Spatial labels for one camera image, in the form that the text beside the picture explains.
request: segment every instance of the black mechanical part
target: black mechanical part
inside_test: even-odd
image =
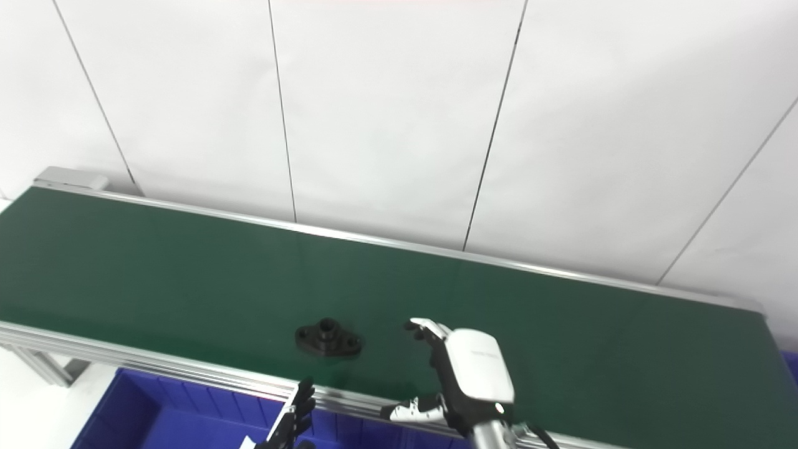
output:
[[[341,327],[332,318],[312,326],[302,326],[294,334],[297,346],[317,356],[354,356],[363,349],[361,338]]]

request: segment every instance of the robotic hand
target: robotic hand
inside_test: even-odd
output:
[[[286,405],[277,415],[275,425],[272,426],[269,436],[254,449],[294,449],[294,442],[298,436],[310,428],[310,412],[316,406],[313,394],[313,379],[310,377],[300,382],[286,401]],[[310,441],[299,442],[296,449],[315,449]]]
[[[451,330],[426,318],[411,318],[405,328],[432,347],[429,362],[438,374],[441,393],[383,407],[380,416],[405,423],[445,420],[475,449],[516,449],[517,431],[512,426],[516,394],[496,339],[473,329]],[[532,431],[557,449],[543,429]]]

